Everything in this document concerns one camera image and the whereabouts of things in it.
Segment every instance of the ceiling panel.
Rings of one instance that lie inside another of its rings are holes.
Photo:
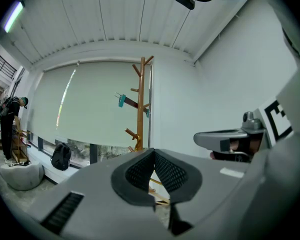
[[[112,40],[153,43],[197,56],[240,3],[197,2],[190,11],[175,0],[23,2],[7,35],[31,64],[73,46]]]

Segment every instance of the black mesh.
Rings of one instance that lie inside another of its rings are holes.
[[[155,173],[164,188],[170,193],[180,188],[188,180],[186,171],[159,154],[155,154]]]
[[[125,173],[125,178],[133,186],[149,191],[150,177],[154,171],[154,155],[151,153],[131,166]]]

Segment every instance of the roller blind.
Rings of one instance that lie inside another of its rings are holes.
[[[134,147],[124,130],[137,132],[137,109],[118,106],[115,92],[138,102],[139,77],[127,62],[82,63],[76,69],[62,104],[56,134],[80,142]],[[150,66],[145,68],[144,104],[149,103]],[[143,117],[143,146],[148,146],[149,119]]]
[[[55,143],[56,123],[62,97],[76,67],[45,72],[35,90],[27,128],[40,138]]]

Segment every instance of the fluorescent light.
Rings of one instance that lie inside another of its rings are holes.
[[[7,20],[7,22],[4,26],[5,32],[7,32],[7,33],[9,32],[12,24],[14,23],[14,21],[16,20],[16,18],[18,17],[18,15],[22,9],[23,9],[23,6],[22,6],[21,2],[19,2],[17,4],[17,6],[14,8],[13,12],[11,13],[9,19]]]

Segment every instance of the white sneaker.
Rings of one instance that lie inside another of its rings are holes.
[[[7,164],[7,165],[11,165],[11,164],[14,164],[16,161],[13,159],[13,158],[10,158],[10,159],[4,159],[4,162]]]

